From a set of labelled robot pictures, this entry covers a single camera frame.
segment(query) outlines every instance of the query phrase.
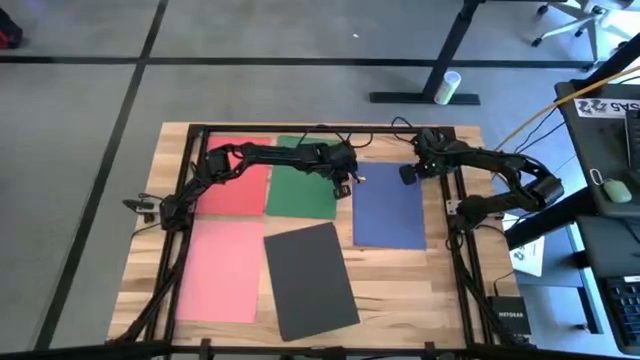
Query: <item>chair wheel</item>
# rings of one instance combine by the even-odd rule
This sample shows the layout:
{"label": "chair wheel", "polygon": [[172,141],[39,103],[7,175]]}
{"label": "chair wheel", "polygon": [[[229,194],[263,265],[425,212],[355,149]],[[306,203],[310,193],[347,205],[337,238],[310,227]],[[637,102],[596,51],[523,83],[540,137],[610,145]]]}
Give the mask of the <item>chair wheel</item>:
{"label": "chair wheel", "polygon": [[542,5],[538,8],[538,15],[544,15],[549,11],[549,5]]}

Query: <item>blue mat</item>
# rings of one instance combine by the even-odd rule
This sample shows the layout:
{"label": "blue mat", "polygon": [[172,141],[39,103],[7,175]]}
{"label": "blue mat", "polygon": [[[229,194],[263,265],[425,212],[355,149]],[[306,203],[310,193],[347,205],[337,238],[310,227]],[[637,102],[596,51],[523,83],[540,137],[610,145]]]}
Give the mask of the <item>blue mat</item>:
{"label": "blue mat", "polygon": [[353,186],[353,243],[395,249],[426,249],[422,187],[405,185],[400,163],[358,163],[366,180]]}

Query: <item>green mat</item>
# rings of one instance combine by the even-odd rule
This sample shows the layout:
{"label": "green mat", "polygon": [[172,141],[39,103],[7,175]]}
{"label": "green mat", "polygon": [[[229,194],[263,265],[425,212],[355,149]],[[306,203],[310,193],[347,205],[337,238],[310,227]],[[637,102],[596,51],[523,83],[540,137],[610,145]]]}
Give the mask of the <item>green mat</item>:
{"label": "green mat", "polygon": [[[298,136],[279,136],[278,146],[295,147]],[[337,141],[305,138],[303,143]],[[313,219],[336,218],[333,183],[318,174],[305,174],[288,166],[274,166],[267,200],[267,215]]]}

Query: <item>black mat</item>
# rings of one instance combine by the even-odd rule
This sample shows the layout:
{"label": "black mat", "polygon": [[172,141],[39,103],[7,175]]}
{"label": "black mat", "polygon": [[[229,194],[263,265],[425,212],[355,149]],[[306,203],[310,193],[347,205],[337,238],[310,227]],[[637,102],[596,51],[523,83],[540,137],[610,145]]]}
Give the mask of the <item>black mat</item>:
{"label": "black mat", "polygon": [[282,340],[360,322],[332,223],[269,236],[265,247]]}

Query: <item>yellow cable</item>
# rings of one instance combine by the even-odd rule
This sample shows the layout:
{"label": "yellow cable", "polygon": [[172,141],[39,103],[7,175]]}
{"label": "yellow cable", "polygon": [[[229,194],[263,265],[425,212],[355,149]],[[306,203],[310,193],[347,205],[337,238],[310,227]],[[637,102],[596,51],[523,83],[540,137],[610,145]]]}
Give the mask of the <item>yellow cable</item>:
{"label": "yellow cable", "polygon": [[619,77],[631,74],[634,71],[640,70],[640,66],[636,66],[636,67],[632,67],[628,70],[619,72],[613,76],[609,76],[606,79],[600,80],[597,83],[591,84],[589,86],[587,86],[586,88],[576,91],[571,95],[567,95],[565,97],[563,97],[562,99],[554,102],[553,104],[545,107],[544,109],[538,111],[535,115],[533,115],[529,120],[525,121],[522,123],[522,125],[518,126],[517,129],[515,129],[511,134],[509,134],[509,136],[507,136],[506,138],[504,138],[504,140],[502,140],[502,142],[500,143],[500,145],[498,145],[495,150],[500,150],[502,148],[502,146],[504,144],[506,144],[507,142],[509,142],[509,140],[513,139],[520,131],[522,131],[522,129],[524,129],[527,125],[531,124],[533,121],[535,121],[537,118],[539,118],[542,114],[546,113],[547,111],[553,109],[556,106],[562,105],[564,103],[566,103],[567,101],[571,101],[575,98],[577,98],[578,96],[584,94],[584,93],[588,93],[591,90],[597,89],[600,86],[608,83],[609,81],[615,80]]}

